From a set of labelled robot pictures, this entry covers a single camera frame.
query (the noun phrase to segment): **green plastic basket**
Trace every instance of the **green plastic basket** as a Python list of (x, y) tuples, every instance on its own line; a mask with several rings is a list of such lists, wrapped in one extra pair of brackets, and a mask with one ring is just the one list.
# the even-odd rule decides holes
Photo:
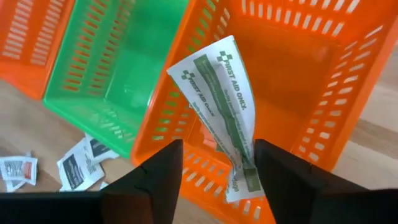
[(77, 0), (45, 106), (128, 158), (188, 0)]

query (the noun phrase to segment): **orange plastic basket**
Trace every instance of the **orange plastic basket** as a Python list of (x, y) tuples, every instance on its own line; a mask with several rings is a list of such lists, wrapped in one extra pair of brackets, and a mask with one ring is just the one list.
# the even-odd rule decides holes
[(74, 0), (0, 0), (0, 77), (43, 97)]
[(231, 34), (254, 92), (255, 138), (332, 170), (397, 40), (398, 1), (190, 1), (132, 162), (182, 138), (182, 196), (226, 223), (272, 223), (264, 197), (225, 202), (231, 165), (165, 72)]

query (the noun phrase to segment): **white packet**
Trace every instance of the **white packet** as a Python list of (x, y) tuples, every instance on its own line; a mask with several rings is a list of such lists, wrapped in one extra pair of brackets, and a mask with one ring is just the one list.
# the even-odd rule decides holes
[(167, 73), (233, 165), (227, 202), (263, 196), (254, 164), (254, 98), (234, 37), (195, 52)]
[(37, 159), (26, 156), (0, 157), (0, 171), (5, 181), (19, 180), (36, 185)]
[[(27, 152), (25, 154), (27, 157), (32, 157), (32, 152)], [(22, 180), (6, 180), (6, 192), (14, 192), (20, 189), (26, 182)]]
[(101, 165), (92, 164), (82, 139), (57, 162), (62, 188), (60, 191), (87, 190), (105, 176)]
[(93, 164), (99, 164), (106, 159), (116, 159), (119, 157), (119, 154), (104, 146), (88, 134), (86, 134), (86, 144)]
[(104, 181), (104, 182), (101, 183), (101, 186), (99, 187), (99, 189), (102, 190), (103, 188), (105, 188), (108, 185), (109, 184)]

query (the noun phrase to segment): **floor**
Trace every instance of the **floor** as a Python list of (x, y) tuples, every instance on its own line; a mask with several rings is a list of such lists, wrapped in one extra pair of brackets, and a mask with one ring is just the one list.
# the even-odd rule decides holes
[[(398, 187), (398, 46), (384, 69), (334, 173), (370, 189)], [(56, 162), (83, 133), (0, 81), (0, 156), (32, 151), (39, 158), (37, 185), (21, 192), (58, 191)], [(124, 159), (103, 162), (105, 181), (132, 170)], [(99, 184), (91, 189), (97, 190)], [(0, 182), (0, 191), (5, 186)], [(216, 223), (206, 212), (180, 198), (174, 223)]]

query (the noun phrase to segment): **packet wrapper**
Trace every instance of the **packet wrapper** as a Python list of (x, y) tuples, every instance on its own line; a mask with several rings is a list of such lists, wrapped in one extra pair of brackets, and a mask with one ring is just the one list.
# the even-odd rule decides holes
[(234, 37), (195, 52), (167, 73), (233, 165), (226, 201), (263, 196), (254, 164), (254, 98)]
[(0, 157), (0, 171), (5, 181), (18, 180), (36, 185), (37, 159), (26, 156)]
[(83, 138), (57, 162), (62, 188), (60, 191), (87, 190), (105, 176), (101, 165), (93, 164)]
[(99, 164), (106, 159), (116, 159), (119, 154), (101, 144), (98, 140), (86, 134), (86, 145), (92, 164)]
[[(27, 152), (25, 156), (32, 157), (32, 152)], [(9, 193), (20, 189), (26, 183), (25, 181), (21, 180), (6, 180), (4, 182), (6, 184), (6, 192)]]

